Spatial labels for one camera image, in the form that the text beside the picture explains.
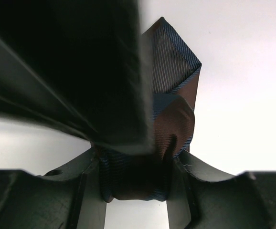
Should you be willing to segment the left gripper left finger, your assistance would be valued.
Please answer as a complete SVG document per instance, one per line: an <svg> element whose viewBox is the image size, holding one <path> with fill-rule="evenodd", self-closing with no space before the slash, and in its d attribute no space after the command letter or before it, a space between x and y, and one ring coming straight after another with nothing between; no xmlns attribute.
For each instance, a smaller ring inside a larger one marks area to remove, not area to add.
<svg viewBox="0 0 276 229"><path fill-rule="evenodd" d="M102 229L105 216L93 148L43 176L0 170L0 229Z"/></svg>

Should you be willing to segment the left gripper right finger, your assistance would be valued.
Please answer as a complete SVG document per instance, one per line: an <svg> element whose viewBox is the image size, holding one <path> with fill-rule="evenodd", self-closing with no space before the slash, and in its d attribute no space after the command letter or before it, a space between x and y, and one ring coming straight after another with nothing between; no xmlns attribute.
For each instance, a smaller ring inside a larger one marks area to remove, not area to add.
<svg viewBox="0 0 276 229"><path fill-rule="evenodd" d="M276 229L276 171L233 176L187 151L172 169L171 229Z"/></svg>

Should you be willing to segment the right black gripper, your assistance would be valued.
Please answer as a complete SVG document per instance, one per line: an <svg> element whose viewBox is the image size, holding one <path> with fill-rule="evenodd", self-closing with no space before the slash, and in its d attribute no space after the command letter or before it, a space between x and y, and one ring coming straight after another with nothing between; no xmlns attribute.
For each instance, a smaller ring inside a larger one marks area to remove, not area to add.
<svg viewBox="0 0 276 229"><path fill-rule="evenodd" d="M148 154L149 65L136 0L0 0L0 116Z"/></svg>

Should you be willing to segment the dark striped necktie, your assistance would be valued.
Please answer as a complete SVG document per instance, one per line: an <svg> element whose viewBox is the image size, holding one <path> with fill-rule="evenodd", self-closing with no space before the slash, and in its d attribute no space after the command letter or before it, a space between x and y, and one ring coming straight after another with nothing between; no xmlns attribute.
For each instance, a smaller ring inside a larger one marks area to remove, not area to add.
<svg viewBox="0 0 276 229"><path fill-rule="evenodd" d="M153 50L154 150L130 156L96 147L105 202L167 199L172 160L193 138L195 102L202 63L162 17L145 33Z"/></svg>

